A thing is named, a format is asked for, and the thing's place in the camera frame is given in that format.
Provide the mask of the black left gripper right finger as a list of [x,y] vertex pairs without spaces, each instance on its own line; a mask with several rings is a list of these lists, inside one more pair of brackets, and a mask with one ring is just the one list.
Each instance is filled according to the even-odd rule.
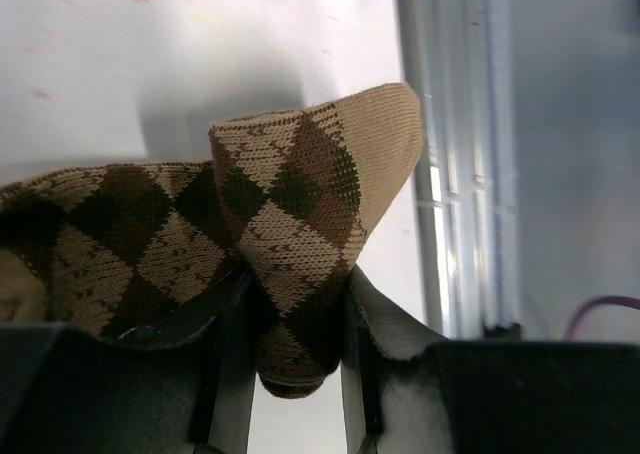
[[447,439],[433,346],[444,336],[356,267],[344,289],[342,405],[348,439]]

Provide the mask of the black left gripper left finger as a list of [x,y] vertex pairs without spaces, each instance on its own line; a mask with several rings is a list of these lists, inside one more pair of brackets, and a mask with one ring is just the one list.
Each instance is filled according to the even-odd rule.
[[255,390],[247,299],[237,268],[211,289],[108,342],[107,444],[245,444]]

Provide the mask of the tan brown argyle sock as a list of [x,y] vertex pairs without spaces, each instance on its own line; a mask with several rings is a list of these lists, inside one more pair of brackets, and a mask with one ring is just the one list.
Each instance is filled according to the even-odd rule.
[[213,124],[204,161],[71,167],[1,189],[1,318],[113,341],[238,266],[258,282],[256,370],[281,398],[340,361],[345,284],[423,147],[389,83]]

